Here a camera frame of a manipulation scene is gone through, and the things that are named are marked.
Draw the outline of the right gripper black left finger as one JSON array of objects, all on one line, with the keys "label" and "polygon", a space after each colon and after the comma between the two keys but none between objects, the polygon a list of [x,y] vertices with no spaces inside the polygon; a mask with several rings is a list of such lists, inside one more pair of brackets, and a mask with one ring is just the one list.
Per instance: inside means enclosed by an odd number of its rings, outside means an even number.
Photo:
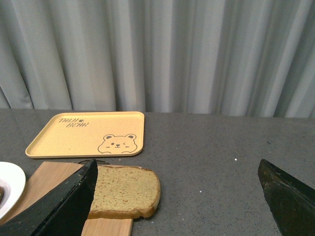
[{"label": "right gripper black left finger", "polygon": [[98,169],[91,160],[0,227],[2,236],[79,236],[94,199]]}]

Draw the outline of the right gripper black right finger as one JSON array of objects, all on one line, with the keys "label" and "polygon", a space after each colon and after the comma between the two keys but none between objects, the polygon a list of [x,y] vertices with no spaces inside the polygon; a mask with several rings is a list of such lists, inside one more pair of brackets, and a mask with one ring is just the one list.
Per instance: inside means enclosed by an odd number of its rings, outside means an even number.
[{"label": "right gripper black right finger", "polygon": [[315,234],[315,190],[262,159],[258,177],[273,218],[283,236]]}]

